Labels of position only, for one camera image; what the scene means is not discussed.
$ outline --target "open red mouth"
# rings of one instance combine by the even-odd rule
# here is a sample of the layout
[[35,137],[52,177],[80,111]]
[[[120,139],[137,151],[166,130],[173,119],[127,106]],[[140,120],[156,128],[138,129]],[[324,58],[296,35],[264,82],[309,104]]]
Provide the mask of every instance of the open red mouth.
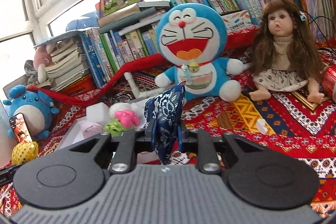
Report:
[[167,47],[174,55],[176,55],[178,51],[189,52],[193,48],[203,52],[208,41],[209,38],[188,38],[169,44]]

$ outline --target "patterned rug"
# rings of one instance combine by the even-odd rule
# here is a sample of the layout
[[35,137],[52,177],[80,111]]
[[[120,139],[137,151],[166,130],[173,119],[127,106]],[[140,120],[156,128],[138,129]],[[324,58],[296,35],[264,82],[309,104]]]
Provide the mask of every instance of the patterned rug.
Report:
[[[248,51],[230,51],[224,56],[246,61]],[[327,52],[323,60],[331,62]],[[154,77],[163,68],[151,68],[134,73],[134,79],[141,89],[155,88]],[[202,128],[213,136],[224,132],[235,132],[249,140],[273,150],[297,158],[312,166],[320,177],[320,189],[311,206],[322,217],[336,209],[336,104],[328,98],[321,105],[306,101],[306,91],[296,93],[273,93],[268,101],[252,102],[248,92],[254,89],[248,72],[235,76],[242,87],[239,99],[233,103],[223,102],[216,97],[198,98],[184,107],[182,118],[187,128]],[[81,95],[88,100],[97,94],[96,90]],[[107,105],[132,99],[132,92],[125,80],[120,80],[109,97],[103,97]],[[52,137],[40,142],[39,156],[55,150],[70,125],[85,115],[85,109],[78,106],[60,105],[62,112],[54,119]],[[267,132],[261,134],[257,121],[264,119]],[[170,165],[195,164],[196,155],[175,150]],[[7,193],[0,212],[9,216],[20,207],[14,190]]]

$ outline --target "smartphone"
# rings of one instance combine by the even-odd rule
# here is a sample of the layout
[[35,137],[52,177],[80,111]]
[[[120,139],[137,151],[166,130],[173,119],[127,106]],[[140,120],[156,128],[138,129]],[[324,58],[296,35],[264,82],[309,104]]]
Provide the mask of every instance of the smartphone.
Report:
[[22,113],[18,113],[9,118],[9,125],[13,130],[14,137],[19,143],[28,143],[33,141]]

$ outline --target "beige turtleneck sweater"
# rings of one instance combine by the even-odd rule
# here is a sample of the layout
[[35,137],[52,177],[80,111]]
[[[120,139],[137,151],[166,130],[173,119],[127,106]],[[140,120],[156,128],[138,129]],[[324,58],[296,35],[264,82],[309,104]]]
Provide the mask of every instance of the beige turtleneck sweater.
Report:
[[289,37],[274,37],[274,47],[278,53],[278,58],[273,62],[271,69],[273,70],[288,70],[290,62],[287,56],[288,45],[292,42],[293,36]]

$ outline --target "orange tongue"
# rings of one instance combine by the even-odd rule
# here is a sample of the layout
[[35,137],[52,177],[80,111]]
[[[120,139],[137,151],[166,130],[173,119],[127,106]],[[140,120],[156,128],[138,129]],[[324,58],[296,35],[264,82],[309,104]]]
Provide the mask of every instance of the orange tongue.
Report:
[[176,56],[183,60],[192,60],[196,59],[202,54],[202,51],[197,48],[192,48],[190,51],[178,51]]

